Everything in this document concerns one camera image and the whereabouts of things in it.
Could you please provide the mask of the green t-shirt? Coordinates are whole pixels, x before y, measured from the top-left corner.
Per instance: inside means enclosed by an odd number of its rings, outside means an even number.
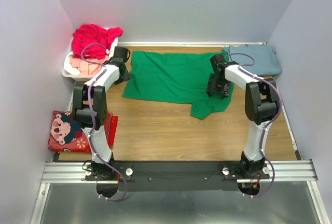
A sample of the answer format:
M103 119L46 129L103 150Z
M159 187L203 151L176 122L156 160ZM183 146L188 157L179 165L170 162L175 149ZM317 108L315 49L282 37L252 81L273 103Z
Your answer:
M191 104L191 116L204 119L224 112L231 97L208 96L206 89L213 69L207 53L156 53L133 51L130 80L123 97L137 100Z

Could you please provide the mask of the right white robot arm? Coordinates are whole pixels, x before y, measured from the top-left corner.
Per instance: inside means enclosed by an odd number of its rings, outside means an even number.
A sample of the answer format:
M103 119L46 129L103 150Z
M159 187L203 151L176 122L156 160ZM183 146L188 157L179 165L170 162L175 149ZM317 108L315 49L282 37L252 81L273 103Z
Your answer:
M272 123L282 110L282 99L274 79L251 74L237 62L227 62L222 54L210 59L213 72L209 76L206 92L209 97L219 94L222 99L230 95L232 84L245 92L244 110L250 122L247 144L239 161L222 163L226 180L267 178L265 145Z

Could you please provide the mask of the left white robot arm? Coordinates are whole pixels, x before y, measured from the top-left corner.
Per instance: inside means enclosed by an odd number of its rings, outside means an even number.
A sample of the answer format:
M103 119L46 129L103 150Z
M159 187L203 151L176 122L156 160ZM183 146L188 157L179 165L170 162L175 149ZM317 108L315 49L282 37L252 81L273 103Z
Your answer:
M89 141L91 169L88 172L104 180L111 179L115 174L124 180L125 177L112 165L114 157L104 125L108 114L106 92L112 85L130 80L126 62L131 53L127 48L117 46L108 61L94 62L85 58L85 51L92 46L102 47L98 43L89 44L80 56L88 63L101 66L101 70L83 85L74 87L72 113Z

